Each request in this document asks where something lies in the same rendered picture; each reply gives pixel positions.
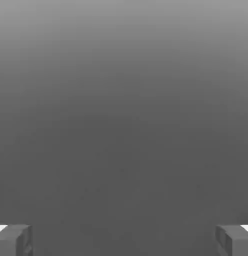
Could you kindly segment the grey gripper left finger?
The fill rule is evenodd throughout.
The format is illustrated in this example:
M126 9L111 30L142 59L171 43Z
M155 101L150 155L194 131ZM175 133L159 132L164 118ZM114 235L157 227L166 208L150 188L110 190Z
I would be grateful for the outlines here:
M0 256L33 256L33 227L0 224Z

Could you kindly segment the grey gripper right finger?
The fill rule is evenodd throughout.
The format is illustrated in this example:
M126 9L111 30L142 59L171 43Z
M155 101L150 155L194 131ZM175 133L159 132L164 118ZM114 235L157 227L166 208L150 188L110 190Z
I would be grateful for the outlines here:
M218 256L248 256L248 224L217 225Z

